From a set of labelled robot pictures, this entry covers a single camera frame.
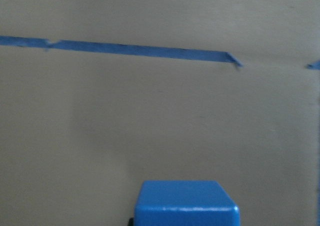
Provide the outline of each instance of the concrete floor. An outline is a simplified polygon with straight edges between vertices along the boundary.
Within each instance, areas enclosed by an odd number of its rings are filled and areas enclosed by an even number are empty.
[[[0,0],[0,35],[229,51],[228,63],[0,46],[0,223],[124,226],[142,181],[217,180],[242,225],[316,224],[320,0]]]

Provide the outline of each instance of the blue tape strip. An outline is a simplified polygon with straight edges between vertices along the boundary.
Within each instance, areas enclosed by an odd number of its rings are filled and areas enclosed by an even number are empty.
[[[139,46],[139,45],[125,45],[115,43],[102,42],[84,42],[60,40],[51,43],[43,38],[25,38],[0,36],[0,45],[5,46],[19,46],[32,47],[43,49],[59,49],[72,51],[85,51],[95,53],[109,53],[120,55],[136,55],[148,57],[161,57],[184,60],[200,60],[200,61],[214,61],[233,63],[237,67],[242,67],[243,64],[232,56],[229,52],[198,50],[198,49],[183,49],[173,47],[154,47],[154,46]]]
[[[307,68],[310,70],[320,70],[320,60],[308,64]]]

